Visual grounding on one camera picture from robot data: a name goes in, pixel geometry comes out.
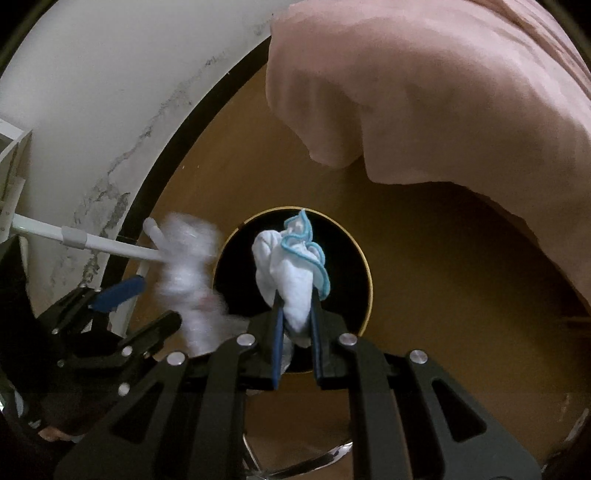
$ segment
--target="round opening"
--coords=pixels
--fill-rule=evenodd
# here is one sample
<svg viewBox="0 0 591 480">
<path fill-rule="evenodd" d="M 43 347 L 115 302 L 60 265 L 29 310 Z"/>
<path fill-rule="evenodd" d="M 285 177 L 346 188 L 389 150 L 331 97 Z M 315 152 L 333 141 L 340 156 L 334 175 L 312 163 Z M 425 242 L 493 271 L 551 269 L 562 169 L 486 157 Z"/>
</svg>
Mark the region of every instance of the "round opening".
<svg viewBox="0 0 591 480">
<path fill-rule="evenodd" d="M 251 247 L 263 230 L 284 229 L 283 222 L 297 215 L 299 207 L 277 207 L 258 213 L 243 222 L 224 243 L 214 267 L 213 288 L 223 295 L 230 314 L 253 317 L 270 311 L 258 291 Z M 353 237 L 323 213 L 306 209 L 312 225 L 314 242 L 326 255 L 330 277 L 330 294 L 322 308 L 343 317 L 347 328 L 363 335 L 373 301 L 369 265 Z M 294 357 L 288 373 L 309 372 L 312 368 L 310 348 L 294 346 Z"/>
</svg>

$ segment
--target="blue gripper pad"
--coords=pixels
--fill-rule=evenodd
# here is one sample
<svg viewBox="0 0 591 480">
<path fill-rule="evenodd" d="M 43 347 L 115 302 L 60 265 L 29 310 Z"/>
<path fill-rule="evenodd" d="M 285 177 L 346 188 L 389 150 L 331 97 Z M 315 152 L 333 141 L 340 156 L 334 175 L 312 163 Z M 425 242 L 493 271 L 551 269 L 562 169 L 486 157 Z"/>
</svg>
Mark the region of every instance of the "blue gripper pad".
<svg viewBox="0 0 591 480">
<path fill-rule="evenodd" d="M 90 308 L 96 312 L 112 312 L 126 300 L 142 293 L 145 288 L 146 279 L 141 275 L 135 275 L 100 292 L 90 304 Z"/>
<path fill-rule="evenodd" d="M 283 357 L 283 308 L 277 310 L 275 332 L 273 336 L 272 380 L 273 388 L 279 387 L 281 378 L 281 358 Z"/>
</svg>

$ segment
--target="black rim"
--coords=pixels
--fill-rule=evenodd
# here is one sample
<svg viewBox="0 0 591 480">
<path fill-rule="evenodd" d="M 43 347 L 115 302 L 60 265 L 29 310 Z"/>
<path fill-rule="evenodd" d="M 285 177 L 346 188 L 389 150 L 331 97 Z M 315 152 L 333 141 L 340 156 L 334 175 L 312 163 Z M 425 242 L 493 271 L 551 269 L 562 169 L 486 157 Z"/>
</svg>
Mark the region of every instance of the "black rim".
<svg viewBox="0 0 591 480">
<path fill-rule="evenodd" d="M 264 40 L 224 75 L 174 133 L 131 204 L 117 236 L 118 241 L 129 244 L 137 242 L 144 219 L 150 216 L 166 184 L 199 135 L 234 94 L 267 63 L 270 41 L 271 38 Z M 101 285 L 106 287 L 121 281 L 127 262 L 127 258 L 111 255 Z"/>
<path fill-rule="evenodd" d="M 256 236 L 263 230 L 283 230 L 283 222 L 299 208 L 279 207 L 262 212 L 244 222 L 226 241 L 213 273 L 213 288 L 228 306 L 228 313 L 254 317 L 269 311 L 255 281 L 256 266 L 251 254 Z M 341 315 L 347 330 L 362 335 L 372 304 L 371 274 L 357 243 L 335 221 L 313 210 L 306 210 L 314 230 L 314 241 L 330 243 L 326 270 L 331 278 L 330 295 L 322 308 Z M 310 348 L 294 346 L 289 373 L 312 370 Z"/>
</svg>

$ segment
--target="blurred white cloth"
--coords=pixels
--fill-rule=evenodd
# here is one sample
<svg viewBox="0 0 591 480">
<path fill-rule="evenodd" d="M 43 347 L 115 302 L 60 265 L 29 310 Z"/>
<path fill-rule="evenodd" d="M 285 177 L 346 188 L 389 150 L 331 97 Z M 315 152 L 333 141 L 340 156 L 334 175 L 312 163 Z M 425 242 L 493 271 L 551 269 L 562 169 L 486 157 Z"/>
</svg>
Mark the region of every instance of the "blurred white cloth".
<svg viewBox="0 0 591 480">
<path fill-rule="evenodd" d="M 218 237 L 213 225 L 172 213 L 162 230 L 153 219 L 146 219 L 144 231 L 163 254 L 157 293 L 164 307 L 183 319 L 181 332 L 189 356 L 211 353 L 246 332 L 248 322 L 228 315 L 223 300 L 210 288 L 206 266 L 216 258 Z"/>
</svg>

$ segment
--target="white cloth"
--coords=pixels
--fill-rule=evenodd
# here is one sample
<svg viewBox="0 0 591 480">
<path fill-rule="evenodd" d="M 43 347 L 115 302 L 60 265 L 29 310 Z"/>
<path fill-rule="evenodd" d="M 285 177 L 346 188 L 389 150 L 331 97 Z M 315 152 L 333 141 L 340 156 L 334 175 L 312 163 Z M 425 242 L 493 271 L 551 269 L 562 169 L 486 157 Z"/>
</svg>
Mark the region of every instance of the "white cloth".
<svg viewBox="0 0 591 480">
<path fill-rule="evenodd" d="M 311 236 L 310 222 L 302 210 L 286 222 L 286 230 L 265 230 L 252 245 L 258 289 L 269 307 L 279 292 L 284 300 L 285 328 L 291 340 L 303 348 L 310 346 L 312 288 L 318 288 L 321 299 L 330 288 L 324 253 Z"/>
<path fill-rule="evenodd" d="M 183 319 L 181 332 L 189 356 L 211 353 L 226 340 L 246 332 L 248 322 L 228 315 L 223 300 L 209 287 L 206 266 L 217 254 L 214 226 L 173 213 L 166 218 L 162 231 L 151 218 L 144 222 L 144 231 L 163 253 L 157 292 L 164 306 Z"/>
</svg>

